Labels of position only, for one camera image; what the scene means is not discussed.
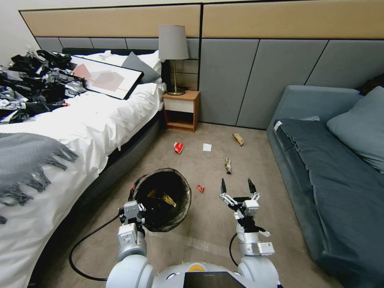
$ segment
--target sofa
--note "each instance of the sofa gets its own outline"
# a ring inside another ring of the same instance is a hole
[[[267,129],[313,261],[347,288],[384,287],[384,174],[369,146],[384,150],[373,140],[384,135],[384,89],[371,93],[364,99],[354,89],[288,86]],[[374,97],[376,114],[351,115]],[[364,128],[375,129],[373,117],[378,132]]]

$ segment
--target gray lampshade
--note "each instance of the gray lampshade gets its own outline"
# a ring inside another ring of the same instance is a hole
[[[185,26],[159,26],[159,58],[170,60],[189,58]]]

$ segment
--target white bedsheet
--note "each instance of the white bedsheet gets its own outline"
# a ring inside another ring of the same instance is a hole
[[[0,287],[25,288],[44,246],[84,190],[104,169],[108,155],[126,143],[158,111],[165,84],[138,85],[128,100],[118,100],[85,92],[68,99],[69,107],[37,115],[35,121],[0,126],[0,133],[41,134],[68,146],[79,158],[68,169],[44,166],[52,182],[25,206],[0,204],[0,215],[8,222],[0,225]]]

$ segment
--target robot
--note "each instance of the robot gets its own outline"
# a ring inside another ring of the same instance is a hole
[[[259,235],[269,237],[270,233],[256,226],[253,220],[260,208],[260,194],[256,192],[249,178],[248,185],[251,197],[234,198],[227,194],[224,179],[221,185],[220,199],[234,211],[238,222],[236,231],[241,262],[237,272],[218,265],[197,262],[168,267],[154,277],[154,269],[146,258],[145,231],[142,227],[146,209],[134,200],[125,203],[120,209],[122,226],[117,234],[120,243],[118,263],[108,276],[106,288],[282,288],[275,266],[266,257],[274,254],[273,245],[271,242],[262,242],[259,238]]]

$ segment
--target nightstand drawer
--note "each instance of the nightstand drawer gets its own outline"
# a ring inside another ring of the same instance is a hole
[[[193,101],[164,98],[165,110],[193,113]]]

